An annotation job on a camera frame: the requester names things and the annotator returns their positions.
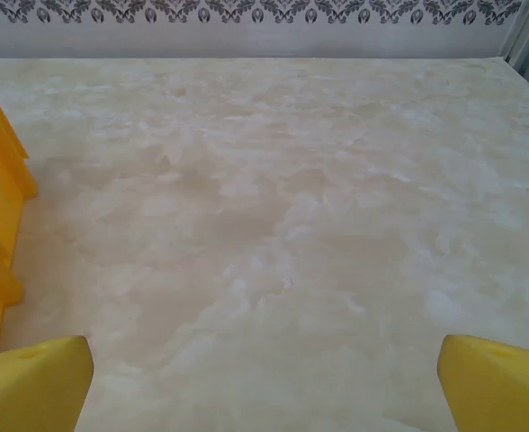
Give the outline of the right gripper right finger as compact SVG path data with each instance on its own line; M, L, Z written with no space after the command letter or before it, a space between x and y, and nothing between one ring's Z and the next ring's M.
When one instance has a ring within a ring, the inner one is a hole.
M437 375L459 431L529 432L529 350L449 335Z

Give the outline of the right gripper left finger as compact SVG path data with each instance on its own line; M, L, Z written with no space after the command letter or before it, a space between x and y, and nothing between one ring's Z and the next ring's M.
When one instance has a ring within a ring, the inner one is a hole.
M73 431L93 375L83 336L0 353L0 431Z

